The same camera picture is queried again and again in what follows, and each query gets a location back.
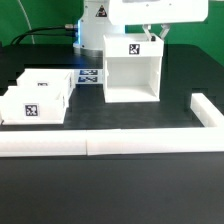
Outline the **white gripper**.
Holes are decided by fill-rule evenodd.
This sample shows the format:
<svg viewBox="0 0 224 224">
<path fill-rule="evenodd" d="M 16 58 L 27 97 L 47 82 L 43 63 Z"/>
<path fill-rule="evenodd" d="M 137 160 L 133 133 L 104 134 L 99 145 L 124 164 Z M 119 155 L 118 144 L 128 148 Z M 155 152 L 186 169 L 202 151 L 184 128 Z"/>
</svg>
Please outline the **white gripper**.
<svg viewBox="0 0 224 224">
<path fill-rule="evenodd" d="M 171 23 L 202 22 L 208 16 L 208 0 L 109 0 L 109 20 L 115 25 L 162 24 L 165 39 Z M 156 41 L 151 26 L 142 29 L 148 41 Z"/>
</svg>

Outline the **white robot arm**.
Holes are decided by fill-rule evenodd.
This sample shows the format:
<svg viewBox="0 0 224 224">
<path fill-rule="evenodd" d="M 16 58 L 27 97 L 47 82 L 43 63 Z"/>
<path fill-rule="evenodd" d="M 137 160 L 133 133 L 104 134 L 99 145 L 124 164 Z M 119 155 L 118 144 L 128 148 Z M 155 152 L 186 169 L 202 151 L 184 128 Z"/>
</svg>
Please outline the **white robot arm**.
<svg viewBox="0 0 224 224">
<path fill-rule="evenodd" d="M 175 23 L 202 22 L 208 16 L 209 0 L 83 0 L 74 52 L 101 57 L 105 34 L 124 34 L 126 25 L 159 24 L 164 39 Z"/>
</svg>

